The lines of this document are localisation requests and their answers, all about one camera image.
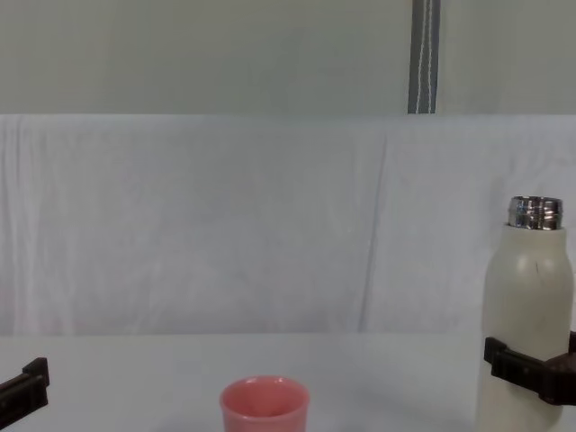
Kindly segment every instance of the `white cloth backdrop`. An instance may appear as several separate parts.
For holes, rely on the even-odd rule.
[[[576,2],[442,0],[437,113],[576,113]]]
[[[0,113],[405,113],[407,0],[2,0]]]
[[[574,117],[5,116],[0,164],[4,334],[469,330],[514,194],[576,258]]]
[[[1,119],[3,333],[357,330],[381,121]]]

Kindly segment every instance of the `table surface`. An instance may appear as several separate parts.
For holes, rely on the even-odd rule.
[[[7,429],[13,432],[222,431],[221,389],[253,374],[284,374],[309,387],[309,432],[471,431],[481,353],[479,337],[447,335],[0,342],[4,381],[37,356],[49,360],[49,406]],[[574,410],[565,409],[562,423],[575,421]]]

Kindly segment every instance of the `metal bottle cap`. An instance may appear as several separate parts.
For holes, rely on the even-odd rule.
[[[562,200],[547,196],[515,196],[508,208],[508,225],[525,230],[559,230]]]

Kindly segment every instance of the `water bottle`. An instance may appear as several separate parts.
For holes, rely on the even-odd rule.
[[[566,254],[563,205],[555,198],[516,196],[486,273],[483,338],[539,360],[568,351],[573,273]],[[476,432],[547,432],[562,407],[491,376],[482,361]]]

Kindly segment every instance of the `ceramic cup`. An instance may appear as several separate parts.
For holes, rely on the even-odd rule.
[[[252,376],[220,396],[226,432],[304,432],[310,396],[283,376]]]

